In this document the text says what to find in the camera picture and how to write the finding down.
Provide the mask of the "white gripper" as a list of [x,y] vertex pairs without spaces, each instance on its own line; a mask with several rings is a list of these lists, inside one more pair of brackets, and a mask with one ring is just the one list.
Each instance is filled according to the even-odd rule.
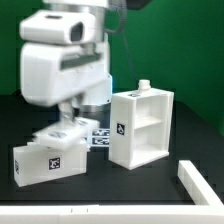
[[60,103],[60,120],[73,123],[72,103],[65,100],[106,80],[108,44],[101,43],[88,54],[86,49],[76,45],[26,43],[20,62],[21,92],[25,100],[43,107]]

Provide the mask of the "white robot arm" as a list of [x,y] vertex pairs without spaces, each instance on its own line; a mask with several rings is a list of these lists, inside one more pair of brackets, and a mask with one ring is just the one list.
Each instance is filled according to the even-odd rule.
[[24,40],[20,85],[31,104],[100,111],[111,103],[108,37],[124,29],[127,12],[152,0],[42,0],[47,6],[20,23]]

